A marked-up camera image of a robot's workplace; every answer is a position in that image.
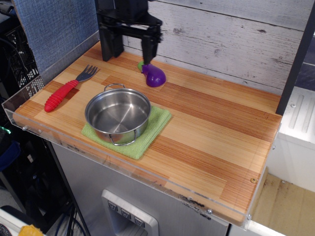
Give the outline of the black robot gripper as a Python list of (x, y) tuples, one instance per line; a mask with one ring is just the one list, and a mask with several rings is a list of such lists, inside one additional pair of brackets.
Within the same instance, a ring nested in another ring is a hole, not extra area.
[(163, 34), (162, 21), (149, 14), (149, 2), (97, 0), (95, 3), (101, 49), (114, 49), (117, 58), (124, 51), (122, 35), (141, 38), (143, 62), (150, 64), (157, 55)]

